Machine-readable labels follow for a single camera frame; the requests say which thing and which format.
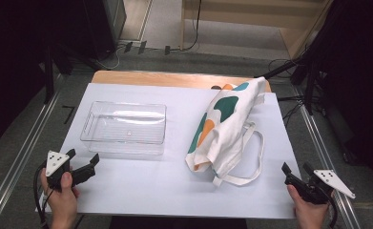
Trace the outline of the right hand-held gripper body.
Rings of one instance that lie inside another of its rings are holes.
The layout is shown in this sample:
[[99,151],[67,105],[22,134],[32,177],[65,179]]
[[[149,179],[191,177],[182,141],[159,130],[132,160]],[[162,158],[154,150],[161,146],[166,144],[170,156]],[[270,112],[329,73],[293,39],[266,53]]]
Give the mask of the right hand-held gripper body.
[[300,197],[313,204],[325,204],[331,198],[333,191],[345,194],[347,197],[355,198],[356,195],[346,186],[346,184],[332,170],[313,170],[310,169],[307,174],[307,182],[292,174],[290,169],[284,169],[287,185],[293,185],[298,191]]

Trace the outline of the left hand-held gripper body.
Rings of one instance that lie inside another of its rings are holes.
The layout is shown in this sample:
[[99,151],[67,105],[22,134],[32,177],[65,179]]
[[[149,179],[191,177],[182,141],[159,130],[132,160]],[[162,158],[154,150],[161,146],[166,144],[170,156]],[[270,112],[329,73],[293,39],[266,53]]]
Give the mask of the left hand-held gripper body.
[[70,173],[73,179],[72,187],[87,181],[95,175],[95,166],[90,162],[76,170],[71,169],[71,158],[66,154],[53,151],[48,152],[46,160],[46,178],[49,187],[53,190],[61,190],[61,179],[65,173]]

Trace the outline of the clear plastic storage box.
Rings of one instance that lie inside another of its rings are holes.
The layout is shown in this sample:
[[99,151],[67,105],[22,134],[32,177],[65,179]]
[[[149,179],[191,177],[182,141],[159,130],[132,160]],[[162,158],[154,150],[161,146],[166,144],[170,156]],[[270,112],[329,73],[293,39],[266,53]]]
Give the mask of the clear plastic storage box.
[[96,153],[160,156],[164,152],[166,106],[95,101],[80,140]]

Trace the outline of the white patterned tote bag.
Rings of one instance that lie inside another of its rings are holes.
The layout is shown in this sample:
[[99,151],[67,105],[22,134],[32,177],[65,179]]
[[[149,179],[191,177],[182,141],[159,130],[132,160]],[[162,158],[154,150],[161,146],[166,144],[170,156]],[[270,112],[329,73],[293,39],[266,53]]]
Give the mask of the white patterned tote bag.
[[200,120],[185,157],[191,171],[212,169],[216,186],[224,181],[242,186],[259,176],[261,165],[249,177],[235,177],[230,172],[240,163],[246,144],[257,131],[248,116],[264,102],[266,86],[266,79],[259,77],[222,87]]

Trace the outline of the person's right hand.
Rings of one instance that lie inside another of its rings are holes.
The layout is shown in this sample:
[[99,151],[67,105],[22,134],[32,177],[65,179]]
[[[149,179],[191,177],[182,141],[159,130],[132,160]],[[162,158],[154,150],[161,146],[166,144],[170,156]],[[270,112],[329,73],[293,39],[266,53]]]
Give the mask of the person's right hand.
[[321,229],[329,205],[306,202],[293,185],[287,185],[287,191],[294,202],[294,213],[298,221],[298,228]]

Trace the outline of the person's left hand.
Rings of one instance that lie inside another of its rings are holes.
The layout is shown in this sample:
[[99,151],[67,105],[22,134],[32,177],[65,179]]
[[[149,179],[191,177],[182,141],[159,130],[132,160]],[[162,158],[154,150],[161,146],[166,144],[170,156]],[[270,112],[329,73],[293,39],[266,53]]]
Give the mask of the person's left hand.
[[61,191],[52,191],[46,178],[46,169],[41,171],[41,184],[44,194],[49,198],[52,209],[51,229],[73,229],[77,217],[77,198],[79,191],[72,187],[73,178],[65,172],[60,180]]

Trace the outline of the white table mat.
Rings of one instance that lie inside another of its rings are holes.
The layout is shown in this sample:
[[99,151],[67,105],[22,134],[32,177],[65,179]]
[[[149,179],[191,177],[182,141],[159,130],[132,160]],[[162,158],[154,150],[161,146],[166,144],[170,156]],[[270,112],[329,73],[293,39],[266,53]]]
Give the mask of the white table mat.
[[219,217],[240,219],[290,219],[293,201],[284,185],[281,170],[288,164],[298,168],[284,128],[275,94],[268,93],[250,118],[258,132],[246,146],[233,175],[247,177],[256,169],[257,179],[235,186],[215,186],[212,171],[193,173],[185,162],[193,136],[204,111],[215,97],[211,89],[88,85],[62,152],[76,151],[73,167],[87,164],[89,152],[80,136],[95,101],[160,104],[166,107],[164,152],[160,156],[103,154],[95,175],[79,185],[78,210],[83,214]]

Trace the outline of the black metal stand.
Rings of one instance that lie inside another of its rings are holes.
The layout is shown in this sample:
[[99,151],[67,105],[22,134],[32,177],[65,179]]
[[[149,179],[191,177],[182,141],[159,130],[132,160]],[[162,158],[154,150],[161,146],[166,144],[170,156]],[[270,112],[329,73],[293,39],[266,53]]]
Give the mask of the black metal stand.
[[292,68],[294,68],[294,71],[290,76],[290,83],[294,86],[299,86],[302,82],[306,83],[303,99],[301,101],[303,102],[306,111],[312,115],[313,92],[317,74],[319,74],[318,65],[316,63],[307,60],[305,57],[298,57],[296,59],[288,60],[283,65],[265,73],[263,77],[270,79],[277,76],[279,73],[287,72]]
[[53,66],[56,66],[64,74],[70,74],[73,70],[73,66],[68,58],[68,52],[61,44],[49,45],[45,49],[45,104],[48,104],[52,100],[54,94]]

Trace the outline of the black curtain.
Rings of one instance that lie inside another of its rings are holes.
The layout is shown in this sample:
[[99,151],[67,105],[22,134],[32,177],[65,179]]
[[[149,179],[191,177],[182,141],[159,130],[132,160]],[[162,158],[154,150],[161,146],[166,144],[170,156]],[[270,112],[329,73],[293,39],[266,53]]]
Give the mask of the black curtain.
[[317,38],[332,129],[348,162],[373,170],[373,0],[333,0]]
[[45,49],[74,0],[0,0],[0,138],[31,99],[45,90]]

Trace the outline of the dark cabinet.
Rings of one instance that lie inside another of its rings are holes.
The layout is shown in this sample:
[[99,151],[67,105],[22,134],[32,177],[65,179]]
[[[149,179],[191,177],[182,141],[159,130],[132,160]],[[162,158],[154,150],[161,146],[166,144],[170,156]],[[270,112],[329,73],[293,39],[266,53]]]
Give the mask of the dark cabinet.
[[97,60],[106,59],[117,48],[127,19],[123,0],[83,0],[88,28]]

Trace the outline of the light wooden shelf unit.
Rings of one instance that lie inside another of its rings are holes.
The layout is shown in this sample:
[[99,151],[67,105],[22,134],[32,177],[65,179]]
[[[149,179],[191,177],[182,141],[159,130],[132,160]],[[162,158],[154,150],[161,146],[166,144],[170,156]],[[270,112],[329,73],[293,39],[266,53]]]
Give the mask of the light wooden shelf unit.
[[291,58],[311,43],[334,0],[181,0],[179,47],[184,50],[185,20],[200,19],[280,29]]

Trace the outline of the aluminium floor rail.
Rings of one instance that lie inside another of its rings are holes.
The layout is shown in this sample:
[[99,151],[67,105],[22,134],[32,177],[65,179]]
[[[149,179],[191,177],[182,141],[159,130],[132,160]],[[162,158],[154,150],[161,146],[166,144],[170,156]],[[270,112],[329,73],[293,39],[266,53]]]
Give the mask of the aluminium floor rail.
[[56,92],[46,103],[36,96],[0,139],[0,215],[31,156],[58,96],[59,92]]
[[[320,161],[321,167],[324,170],[332,170],[337,173],[333,161],[328,153],[326,145],[321,137],[319,128],[317,126],[314,116],[312,116],[306,108],[300,109],[301,115],[305,122],[308,133],[311,136],[312,142],[317,152],[317,159]],[[336,191],[334,194],[335,204],[341,213],[341,219],[346,226],[346,229],[362,229],[357,219],[355,209],[351,202],[352,198],[348,197],[341,191]]]

